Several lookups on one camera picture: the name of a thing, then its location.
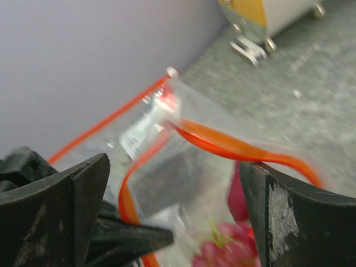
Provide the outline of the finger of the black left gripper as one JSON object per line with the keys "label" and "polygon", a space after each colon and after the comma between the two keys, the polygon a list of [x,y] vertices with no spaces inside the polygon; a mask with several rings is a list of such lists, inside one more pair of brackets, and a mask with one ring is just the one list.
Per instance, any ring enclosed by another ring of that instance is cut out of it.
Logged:
{"label": "finger of the black left gripper", "polygon": [[93,230],[86,266],[133,266],[138,259],[174,243],[173,232],[123,222],[103,201]]}

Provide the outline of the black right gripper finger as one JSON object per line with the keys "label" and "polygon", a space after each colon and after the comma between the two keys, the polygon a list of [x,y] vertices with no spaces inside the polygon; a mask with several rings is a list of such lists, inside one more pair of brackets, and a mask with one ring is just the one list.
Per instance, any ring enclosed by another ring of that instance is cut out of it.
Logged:
{"label": "black right gripper finger", "polygon": [[355,266],[355,199],[263,163],[240,180],[262,266]]}

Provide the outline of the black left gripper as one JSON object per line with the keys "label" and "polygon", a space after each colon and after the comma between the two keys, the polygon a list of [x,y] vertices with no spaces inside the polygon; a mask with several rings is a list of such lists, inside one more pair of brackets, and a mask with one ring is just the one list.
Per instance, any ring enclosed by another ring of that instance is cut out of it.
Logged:
{"label": "black left gripper", "polygon": [[109,173],[105,153],[64,171],[27,146],[1,159],[1,265],[84,266]]}

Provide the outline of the pink grape bunch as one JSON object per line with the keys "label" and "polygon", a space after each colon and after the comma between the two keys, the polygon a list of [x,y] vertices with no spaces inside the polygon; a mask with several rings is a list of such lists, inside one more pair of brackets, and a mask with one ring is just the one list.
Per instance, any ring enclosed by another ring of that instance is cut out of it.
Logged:
{"label": "pink grape bunch", "polygon": [[210,233],[202,239],[200,251],[194,253],[191,265],[260,266],[252,227],[245,222],[210,223]]}

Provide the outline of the clear orange-zip bag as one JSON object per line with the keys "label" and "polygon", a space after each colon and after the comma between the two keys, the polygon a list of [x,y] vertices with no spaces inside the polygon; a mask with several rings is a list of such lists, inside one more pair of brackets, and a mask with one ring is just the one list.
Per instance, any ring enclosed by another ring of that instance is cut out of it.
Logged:
{"label": "clear orange-zip bag", "polygon": [[50,156],[48,163],[61,171],[98,153],[111,156],[121,149],[120,138],[128,128],[141,120],[147,122],[152,99],[163,83],[179,76],[175,68],[168,67],[161,78]]}
{"label": "clear orange-zip bag", "polygon": [[121,136],[132,162],[118,192],[125,222],[171,228],[183,246],[197,233],[209,233],[214,221],[237,214],[223,197],[232,189],[240,161],[287,166],[312,185],[323,187],[305,160],[236,133],[234,119],[203,95],[170,76],[149,96],[148,112]]}

